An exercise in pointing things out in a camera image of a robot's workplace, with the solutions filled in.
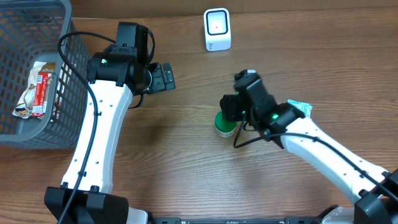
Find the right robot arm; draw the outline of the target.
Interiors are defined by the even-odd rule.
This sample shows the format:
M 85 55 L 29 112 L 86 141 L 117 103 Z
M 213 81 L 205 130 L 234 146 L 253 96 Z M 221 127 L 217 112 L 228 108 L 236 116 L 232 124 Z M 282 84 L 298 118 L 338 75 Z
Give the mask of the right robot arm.
M 335 205 L 312 223 L 397 223 L 397 171 L 389 172 L 327 135 L 303 111 L 278 104 L 255 70 L 234 76 L 235 93 L 220 99 L 223 119 L 239 121 L 316 168 L 349 199 L 352 208 Z

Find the white brown snack packet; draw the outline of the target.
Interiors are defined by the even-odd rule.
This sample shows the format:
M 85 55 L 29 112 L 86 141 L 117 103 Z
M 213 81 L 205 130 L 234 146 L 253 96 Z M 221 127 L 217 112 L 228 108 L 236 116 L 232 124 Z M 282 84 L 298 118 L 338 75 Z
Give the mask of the white brown snack packet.
M 32 116 L 32 108 L 34 105 L 36 84 L 37 84 L 37 75 L 39 72 L 51 73 L 53 77 L 53 74 L 55 73 L 55 63 L 53 62 L 34 63 L 34 66 L 29 73 L 27 88 L 22 93 L 16 107 L 14 108 L 14 111 L 12 112 L 14 116 L 20 117 L 22 119 L 27 119 Z M 49 90 L 50 90 L 50 85 L 47 90 L 48 97 L 49 97 Z

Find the red snack bar wrapper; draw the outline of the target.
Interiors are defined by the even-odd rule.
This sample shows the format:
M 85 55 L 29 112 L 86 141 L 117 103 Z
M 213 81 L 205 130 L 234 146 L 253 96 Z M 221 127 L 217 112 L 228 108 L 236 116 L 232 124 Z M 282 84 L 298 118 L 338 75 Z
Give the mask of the red snack bar wrapper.
M 48 88 L 52 81 L 52 74 L 39 72 L 37 75 L 37 84 L 35 100 L 32 108 L 32 116 L 42 119 L 45 115 L 48 100 Z

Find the teal tissue packet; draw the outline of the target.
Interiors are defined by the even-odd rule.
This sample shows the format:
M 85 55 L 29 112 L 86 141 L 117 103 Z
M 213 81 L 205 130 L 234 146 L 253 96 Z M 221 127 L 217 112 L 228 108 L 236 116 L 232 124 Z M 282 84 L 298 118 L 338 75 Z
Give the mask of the teal tissue packet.
M 287 102 L 289 104 L 291 104 L 292 106 L 296 107 L 297 109 L 299 109 L 300 111 L 302 111 L 304 113 L 305 117 L 311 116 L 311 112 L 313 109 L 313 106 L 311 104 L 301 102 L 301 101 L 295 101 L 295 100 L 291 100 L 291 99 L 288 99 Z

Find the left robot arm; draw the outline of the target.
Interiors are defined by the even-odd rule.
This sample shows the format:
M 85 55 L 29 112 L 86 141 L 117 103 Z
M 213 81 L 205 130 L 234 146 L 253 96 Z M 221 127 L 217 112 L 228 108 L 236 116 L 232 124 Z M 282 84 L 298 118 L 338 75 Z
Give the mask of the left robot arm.
M 153 61 L 155 40 L 144 25 L 120 22 L 108 48 L 95 53 L 80 77 L 87 89 L 85 116 L 61 186 L 44 203 L 59 223 L 153 223 L 152 214 L 113 195 L 113 163 L 123 119 L 135 96 L 173 90 L 169 63 Z

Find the green lid seasoning jar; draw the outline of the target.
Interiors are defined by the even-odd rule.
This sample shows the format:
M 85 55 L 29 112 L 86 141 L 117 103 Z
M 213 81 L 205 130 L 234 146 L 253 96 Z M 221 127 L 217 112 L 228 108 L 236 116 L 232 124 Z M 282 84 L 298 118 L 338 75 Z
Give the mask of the green lid seasoning jar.
M 215 116 L 215 129 L 218 136 L 229 138 L 234 134 L 236 122 L 224 119 L 222 111 L 219 111 Z

